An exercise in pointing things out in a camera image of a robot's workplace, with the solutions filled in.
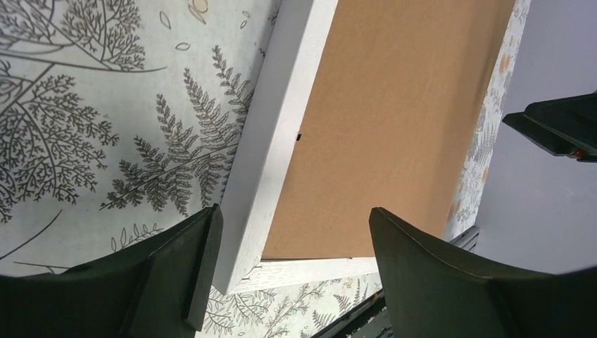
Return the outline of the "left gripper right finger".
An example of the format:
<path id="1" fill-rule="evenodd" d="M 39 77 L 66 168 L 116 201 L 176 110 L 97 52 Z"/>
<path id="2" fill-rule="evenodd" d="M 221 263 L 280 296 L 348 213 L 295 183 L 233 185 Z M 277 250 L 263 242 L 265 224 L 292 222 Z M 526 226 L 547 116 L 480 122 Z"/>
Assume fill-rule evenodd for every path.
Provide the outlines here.
<path id="1" fill-rule="evenodd" d="M 596 269 L 540 273 L 489 260 L 376 207 L 375 258 L 397 337 L 595 337 Z"/>

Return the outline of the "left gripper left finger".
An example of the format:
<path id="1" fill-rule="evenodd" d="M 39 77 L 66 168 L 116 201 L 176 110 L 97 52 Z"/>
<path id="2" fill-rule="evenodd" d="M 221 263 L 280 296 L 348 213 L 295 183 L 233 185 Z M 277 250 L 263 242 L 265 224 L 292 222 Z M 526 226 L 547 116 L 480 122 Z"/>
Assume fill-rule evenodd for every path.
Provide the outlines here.
<path id="1" fill-rule="evenodd" d="M 223 230 L 218 205 L 63 273 L 1 277 L 2 337 L 194 337 Z"/>

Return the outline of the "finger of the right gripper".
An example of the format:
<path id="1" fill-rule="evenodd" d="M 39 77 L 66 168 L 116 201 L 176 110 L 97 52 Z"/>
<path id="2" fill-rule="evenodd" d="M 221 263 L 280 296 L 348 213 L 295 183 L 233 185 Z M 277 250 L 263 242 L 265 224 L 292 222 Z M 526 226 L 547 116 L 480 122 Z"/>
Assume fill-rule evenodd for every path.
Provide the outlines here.
<path id="1" fill-rule="evenodd" d="M 596 162 L 596 93 L 531 103 L 502 122 L 552 156 Z"/>

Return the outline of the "brown backing board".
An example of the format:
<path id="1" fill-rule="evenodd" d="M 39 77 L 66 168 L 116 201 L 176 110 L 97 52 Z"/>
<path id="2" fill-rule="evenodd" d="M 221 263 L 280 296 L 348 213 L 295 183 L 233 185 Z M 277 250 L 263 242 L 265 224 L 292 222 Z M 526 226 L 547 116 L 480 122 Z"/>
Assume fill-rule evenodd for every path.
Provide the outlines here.
<path id="1" fill-rule="evenodd" d="M 340 1 L 263 250 L 373 255 L 383 207 L 444 233 L 512 1 Z"/>

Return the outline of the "white picture frame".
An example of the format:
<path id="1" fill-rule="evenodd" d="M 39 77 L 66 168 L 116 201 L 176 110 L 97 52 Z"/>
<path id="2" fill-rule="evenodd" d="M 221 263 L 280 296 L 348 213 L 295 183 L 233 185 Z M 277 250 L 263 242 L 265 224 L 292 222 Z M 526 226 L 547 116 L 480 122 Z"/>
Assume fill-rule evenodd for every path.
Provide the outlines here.
<path id="1" fill-rule="evenodd" d="M 262 260 L 336 8 L 335 1 L 280 5 L 222 198 L 224 230 L 213 278 L 221 294 L 377 272 L 375 259 L 366 257 Z"/>

